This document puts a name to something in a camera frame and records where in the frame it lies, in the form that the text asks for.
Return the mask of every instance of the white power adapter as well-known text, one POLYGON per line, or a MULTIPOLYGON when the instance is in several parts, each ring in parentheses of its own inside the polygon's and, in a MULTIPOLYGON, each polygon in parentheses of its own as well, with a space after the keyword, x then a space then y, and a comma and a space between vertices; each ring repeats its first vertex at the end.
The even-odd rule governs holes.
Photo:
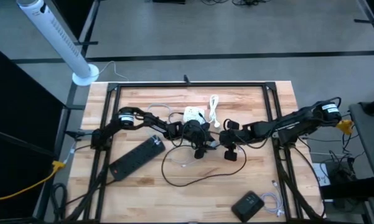
POLYGON ((184 110, 183 121, 186 123, 190 120, 197 120, 200 124, 204 124, 206 121, 205 110, 193 106, 187 106, 184 110))

